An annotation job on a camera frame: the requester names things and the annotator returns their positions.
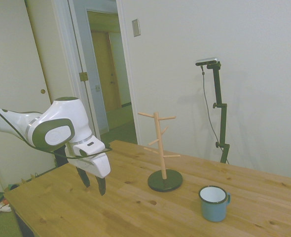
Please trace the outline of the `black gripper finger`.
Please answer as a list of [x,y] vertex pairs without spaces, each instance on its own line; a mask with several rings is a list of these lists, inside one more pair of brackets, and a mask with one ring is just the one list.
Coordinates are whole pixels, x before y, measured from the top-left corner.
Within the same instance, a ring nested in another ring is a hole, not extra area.
[[98,183],[99,193],[103,196],[106,193],[106,180],[105,178],[101,178],[99,176],[96,176],[96,180]]
[[77,169],[77,172],[78,172],[83,184],[85,185],[85,187],[89,188],[90,187],[90,180],[86,174],[86,171],[79,168],[79,167],[77,167],[76,169]]

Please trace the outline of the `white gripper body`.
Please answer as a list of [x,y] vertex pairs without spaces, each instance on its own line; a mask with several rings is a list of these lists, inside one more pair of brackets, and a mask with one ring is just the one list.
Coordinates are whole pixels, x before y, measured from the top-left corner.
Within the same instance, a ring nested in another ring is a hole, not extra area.
[[79,167],[95,176],[106,177],[110,173],[110,164],[106,153],[93,155],[105,149],[105,145],[80,144],[73,146],[73,149],[66,146],[66,155],[74,158],[75,156],[88,156],[86,158],[68,159],[72,165]]

